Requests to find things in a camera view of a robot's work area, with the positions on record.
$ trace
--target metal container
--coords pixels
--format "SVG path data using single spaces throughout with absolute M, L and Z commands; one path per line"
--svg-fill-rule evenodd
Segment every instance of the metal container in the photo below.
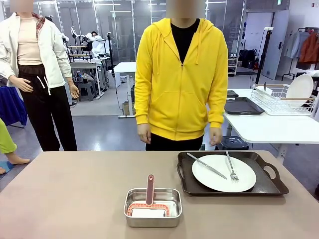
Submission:
M 154 189 L 154 204 L 165 204 L 169 207 L 170 217 L 163 218 L 135 218 L 127 215 L 132 203 L 145 203 L 146 188 L 136 188 L 128 191 L 124 203 L 124 214 L 127 224 L 133 228 L 174 228 L 179 223 L 182 214 L 179 191 L 169 188 Z

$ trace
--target white jacket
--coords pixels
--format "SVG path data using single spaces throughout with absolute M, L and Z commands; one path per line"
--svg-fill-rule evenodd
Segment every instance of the white jacket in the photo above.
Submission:
M 18 35 L 20 17 L 13 13 L 0 22 L 0 75 L 19 76 L 17 65 Z M 71 67 L 66 54 L 62 35 L 53 22 L 46 20 L 38 34 L 41 61 L 49 88 L 64 86 L 64 77 L 72 77 Z

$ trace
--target yellow hoodie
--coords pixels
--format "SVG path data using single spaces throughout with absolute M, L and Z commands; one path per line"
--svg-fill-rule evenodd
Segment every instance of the yellow hoodie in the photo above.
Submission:
M 141 38 L 135 81 L 136 121 L 149 123 L 152 133 L 189 140 L 203 136 L 208 122 L 221 127 L 228 83 L 223 33 L 201 19 L 182 64 L 170 19 L 153 23 Z

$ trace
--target brush handle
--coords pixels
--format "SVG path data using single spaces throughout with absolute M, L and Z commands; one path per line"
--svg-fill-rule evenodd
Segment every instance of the brush handle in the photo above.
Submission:
M 148 177 L 148 186 L 146 189 L 146 204 L 148 206 L 153 204 L 154 197 L 154 175 L 150 174 Z

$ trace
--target cardboard box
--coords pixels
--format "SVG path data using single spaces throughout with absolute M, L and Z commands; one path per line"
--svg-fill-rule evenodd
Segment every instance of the cardboard box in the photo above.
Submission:
M 135 115 L 134 103 L 132 103 L 132 105 L 133 105 L 133 115 Z M 129 116 L 130 115 L 130 108 L 129 108 L 129 103 L 128 102 L 124 102 L 122 104 L 122 109 L 123 109 L 123 115 L 124 116 Z

